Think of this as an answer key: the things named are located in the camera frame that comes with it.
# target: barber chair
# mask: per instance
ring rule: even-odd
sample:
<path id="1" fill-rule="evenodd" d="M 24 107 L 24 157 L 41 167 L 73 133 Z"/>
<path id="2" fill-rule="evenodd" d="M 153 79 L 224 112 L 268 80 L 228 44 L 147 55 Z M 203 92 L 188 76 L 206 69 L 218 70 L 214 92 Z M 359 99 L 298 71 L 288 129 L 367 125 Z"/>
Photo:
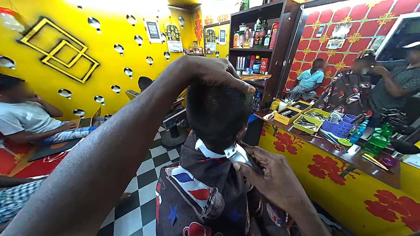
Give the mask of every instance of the barber chair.
<path id="1" fill-rule="evenodd" d="M 153 80 L 142 76 L 139 78 L 140 91 L 144 91 L 148 86 L 152 84 Z M 133 100 L 140 93 L 134 90 L 127 90 L 126 95 L 130 100 Z M 178 97 L 177 100 L 172 104 L 172 108 L 169 113 L 163 119 L 163 127 L 169 132 L 165 132 L 161 135 L 162 146 L 165 148 L 179 147 L 181 146 L 186 138 L 188 137 L 188 120 L 186 117 L 186 108 L 182 106 L 182 102 L 185 99 Z"/>

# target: laptop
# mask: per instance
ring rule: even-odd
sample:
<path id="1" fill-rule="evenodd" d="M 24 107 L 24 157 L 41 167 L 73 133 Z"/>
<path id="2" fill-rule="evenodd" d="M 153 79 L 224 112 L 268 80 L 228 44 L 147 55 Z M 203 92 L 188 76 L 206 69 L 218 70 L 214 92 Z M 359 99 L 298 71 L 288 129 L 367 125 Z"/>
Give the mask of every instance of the laptop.
<path id="1" fill-rule="evenodd" d="M 96 113 L 92 117 L 71 120 L 71 122 L 77 125 L 77 127 L 74 129 L 93 126 L 93 124 L 98 120 L 98 117 L 101 116 L 101 111 L 102 111 L 102 108 L 99 107 L 99 109 L 96 111 Z"/>

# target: checkered lungi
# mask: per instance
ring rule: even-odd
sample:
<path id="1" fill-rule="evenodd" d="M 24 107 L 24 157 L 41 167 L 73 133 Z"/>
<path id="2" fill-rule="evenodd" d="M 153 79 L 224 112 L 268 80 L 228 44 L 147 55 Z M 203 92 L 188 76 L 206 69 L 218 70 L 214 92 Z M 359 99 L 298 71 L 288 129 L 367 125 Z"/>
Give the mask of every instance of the checkered lungi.
<path id="1" fill-rule="evenodd" d="M 293 88 L 292 91 L 289 92 L 288 98 L 296 101 L 302 96 L 303 99 L 307 101 L 316 95 L 315 91 L 306 92 L 307 90 L 309 90 L 309 88 L 297 85 L 295 88 Z"/>
<path id="2" fill-rule="evenodd" d="M 0 225 L 13 219 L 44 180 L 0 189 Z"/>

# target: man using laptop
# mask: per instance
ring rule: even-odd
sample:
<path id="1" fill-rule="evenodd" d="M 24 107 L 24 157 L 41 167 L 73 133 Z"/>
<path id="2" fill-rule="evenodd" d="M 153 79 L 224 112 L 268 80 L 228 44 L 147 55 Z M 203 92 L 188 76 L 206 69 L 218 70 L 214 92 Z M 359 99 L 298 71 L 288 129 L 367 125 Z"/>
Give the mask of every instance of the man using laptop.
<path id="1" fill-rule="evenodd" d="M 0 74 L 0 132 L 5 137 L 19 144 L 50 145 L 86 137 L 96 129 L 53 118 L 61 116 L 60 109 L 35 94 L 24 80 Z"/>

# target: finger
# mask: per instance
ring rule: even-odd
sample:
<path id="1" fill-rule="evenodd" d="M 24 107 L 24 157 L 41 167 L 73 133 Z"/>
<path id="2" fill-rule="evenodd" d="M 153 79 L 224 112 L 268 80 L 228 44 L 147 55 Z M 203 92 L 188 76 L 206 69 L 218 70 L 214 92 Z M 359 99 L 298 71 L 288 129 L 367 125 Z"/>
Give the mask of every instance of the finger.
<path id="1" fill-rule="evenodd" d="M 262 181 L 262 176 L 257 175 L 257 173 L 247 164 L 235 162 L 234 168 L 245 176 L 252 184 L 258 186 Z"/>

